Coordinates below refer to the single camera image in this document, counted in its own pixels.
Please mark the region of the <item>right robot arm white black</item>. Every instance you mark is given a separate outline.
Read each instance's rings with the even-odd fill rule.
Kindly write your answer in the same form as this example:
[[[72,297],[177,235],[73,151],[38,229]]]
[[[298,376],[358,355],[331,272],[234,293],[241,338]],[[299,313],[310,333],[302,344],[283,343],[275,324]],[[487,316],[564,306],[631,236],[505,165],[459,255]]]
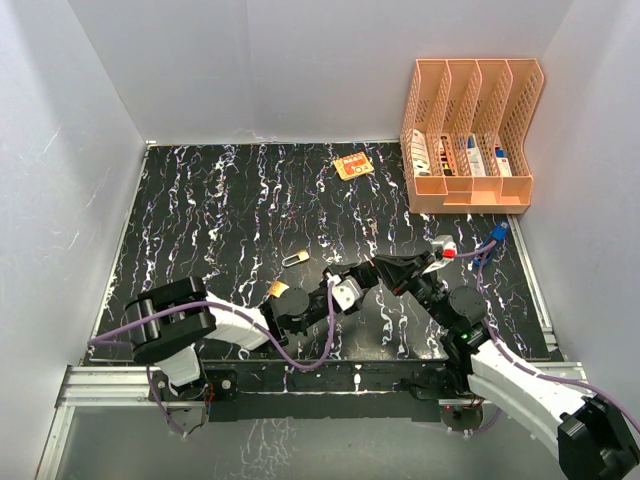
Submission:
[[[452,257],[424,252],[370,262],[393,295],[410,293],[446,329],[447,388],[495,404],[547,447],[569,479],[622,479],[637,468],[630,416],[595,387],[546,374],[512,353],[487,324],[483,295],[440,281],[436,264]]]

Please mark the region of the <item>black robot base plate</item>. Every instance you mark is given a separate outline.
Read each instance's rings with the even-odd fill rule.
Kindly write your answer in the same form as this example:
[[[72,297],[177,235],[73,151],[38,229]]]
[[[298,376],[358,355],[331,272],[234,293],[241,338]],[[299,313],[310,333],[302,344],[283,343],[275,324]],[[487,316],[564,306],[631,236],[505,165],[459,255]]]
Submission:
[[[147,397],[169,412],[198,408],[209,422],[404,418],[466,428],[482,422],[489,404],[438,360],[332,360],[311,372],[278,360],[206,362],[200,379],[183,387],[153,371]]]

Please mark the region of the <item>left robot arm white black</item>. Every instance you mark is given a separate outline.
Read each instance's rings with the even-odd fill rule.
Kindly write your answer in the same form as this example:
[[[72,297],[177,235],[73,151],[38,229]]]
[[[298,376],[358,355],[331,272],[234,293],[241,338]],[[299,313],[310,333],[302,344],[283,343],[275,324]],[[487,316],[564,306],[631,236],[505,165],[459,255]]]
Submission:
[[[133,361],[160,367],[175,391],[194,399],[207,383],[196,342],[212,339],[249,351],[270,340],[284,346],[289,334],[306,334],[330,314],[358,311],[366,293],[377,285],[370,262],[334,265],[324,270],[312,292],[285,287],[260,306],[247,308],[222,300],[206,290],[201,278],[190,276],[140,293],[127,304]]]

